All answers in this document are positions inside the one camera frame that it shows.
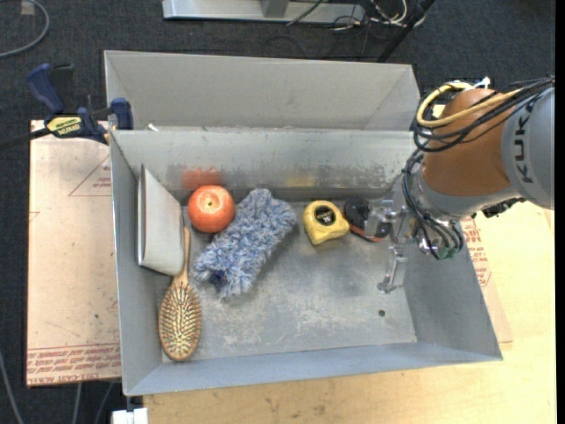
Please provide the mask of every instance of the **wooden hairbrush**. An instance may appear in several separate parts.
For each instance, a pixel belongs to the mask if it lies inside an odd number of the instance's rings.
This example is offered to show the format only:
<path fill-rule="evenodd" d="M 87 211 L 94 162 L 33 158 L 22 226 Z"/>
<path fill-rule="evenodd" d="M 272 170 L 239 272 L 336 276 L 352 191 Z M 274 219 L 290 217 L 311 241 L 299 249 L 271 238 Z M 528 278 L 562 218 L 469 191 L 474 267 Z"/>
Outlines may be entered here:
<path fill-rule="evenodd" d="M 173 276 L 159 310 L 159 339 L 174 361 L 189 358 L 200 339 L 201 309 L 196 291 L 188 282 L 191 233 L 185 228 L 185 265 Z"/>

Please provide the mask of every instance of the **yellow cable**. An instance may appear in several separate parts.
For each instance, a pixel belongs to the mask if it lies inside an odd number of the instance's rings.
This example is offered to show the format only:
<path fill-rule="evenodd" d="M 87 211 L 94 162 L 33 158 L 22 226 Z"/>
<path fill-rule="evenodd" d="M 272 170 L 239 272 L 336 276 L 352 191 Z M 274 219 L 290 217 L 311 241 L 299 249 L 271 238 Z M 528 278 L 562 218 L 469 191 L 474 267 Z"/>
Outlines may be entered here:
<path fill-rule="evenodd" d="M 424 116 L 423 116 L 424 111 L 426 111 L 426 109 L 430 106 L 430 104 L 433 101 L 435 101 L 435 99 L 437 99 L 438 96 L 441 95 L 442 93 L 445 93 L 446 91 L 449 91 L 450 89 L 460 89 L 460 90 L 464 91 L 466 89 L 471 89 L 471 88 L 473 88 L 473 86 L 468 84 L 468 83 L 449 82 L 449 83 L 441 85 L 439 88 L 435 89 L 432 93 L 430 93 L 430 95 L 428 95 L 426 97 L 426 99 L 418 107 L 418 111 L 416 113 L 416 120 L 418 121 L 418 124 L 420 124 L 424 127 L 430 127 L 430 128 L 448 125 L 450 123 L 453 123 L 456 119 L 459 119 L 460 117 L 466 117 L 467 115 L 470 115 L 471 113 L 474 113 L 477 110 L 484 109 L 485 107 L 492 107 L 493 105 L 507 101 L 513 95 L 519 93 L 523 89 L 523 88 L 519 88 L 519 89 L 515 89 L 514 91 L 510 91 L 508 93 L 505 93 L 503 95 L 496 95 L 495 97 L 491 97 L 490 99 L 488 99 L 486 101 L 483 101 L 483 102 L 481 102 L 477 105 L 474 105 L 474 106 L 472 106 L 472 107 L 470 107 L 466 110 L 459 111 L 458 113 L 455 113 L 455 114 L 453 114 L 449 117 L 443 117 L 441 119 L 437 119 L 437 120 L 434 120 L 434 121 L 429 121 L 427 119 L 424 119 Z"/>

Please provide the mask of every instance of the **fuzzy blue cloth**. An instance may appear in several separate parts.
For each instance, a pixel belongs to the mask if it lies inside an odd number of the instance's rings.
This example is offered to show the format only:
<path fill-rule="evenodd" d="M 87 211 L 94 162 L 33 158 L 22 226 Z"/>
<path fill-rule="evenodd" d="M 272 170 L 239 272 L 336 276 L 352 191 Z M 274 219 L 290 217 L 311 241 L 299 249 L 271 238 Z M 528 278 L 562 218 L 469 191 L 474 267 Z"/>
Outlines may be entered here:
<path fill-rule="evenodd" d="M 216 234 L 191 268 L 197 280 L 215 284 L 225 297 L 251 289 L 261 267 L 297 222 L 288 202 L 255 189 L 238 205 L 230 225 Z"/>

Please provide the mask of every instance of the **gray bin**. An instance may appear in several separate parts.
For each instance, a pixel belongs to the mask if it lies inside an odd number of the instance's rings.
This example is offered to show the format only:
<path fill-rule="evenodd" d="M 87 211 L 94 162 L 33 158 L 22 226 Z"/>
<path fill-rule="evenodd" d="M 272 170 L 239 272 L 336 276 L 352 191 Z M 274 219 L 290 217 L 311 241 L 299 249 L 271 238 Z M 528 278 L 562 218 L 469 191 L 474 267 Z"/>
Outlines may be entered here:
<path fill-rule="evenodd" d="M 383 293 L 388 242 L 348 235 L 313 246 L 302 225 L 311 200 L 403 205 L 397 178 L 418 104 L 409 66 L 131 52 L 105 61 L 109 101 L 128 99 L 136 122 L 110 142 L 124 394 L 501 358 L 466 249 L 436 261 L 406 245 L 403 285 Z M 192 281 L 203 328 L 185 362 L 164 355 L 157 333 L 170 277 L 136 262 L 141 164 L 182 206 L 213 170 L 236 201 L 266 187 L 298 214 L 250 292 L 223 301 Z M 209 240 L 192 231 L 193 261 Z"/>

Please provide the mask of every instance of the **cardboard sheet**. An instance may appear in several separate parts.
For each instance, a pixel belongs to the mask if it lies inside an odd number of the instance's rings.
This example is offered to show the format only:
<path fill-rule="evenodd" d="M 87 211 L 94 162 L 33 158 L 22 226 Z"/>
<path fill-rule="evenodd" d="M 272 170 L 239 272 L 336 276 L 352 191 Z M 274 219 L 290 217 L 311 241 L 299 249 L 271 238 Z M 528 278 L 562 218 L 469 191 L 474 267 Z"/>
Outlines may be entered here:
<path fill-rule="evenodd" d="M 40 128 L 35 123 L 32 130 Z M 512 335 L 472 219 L 462 222 L 499 343 Z M 30 148 L 27 386 L 121 376 L 109 147 Z"/>

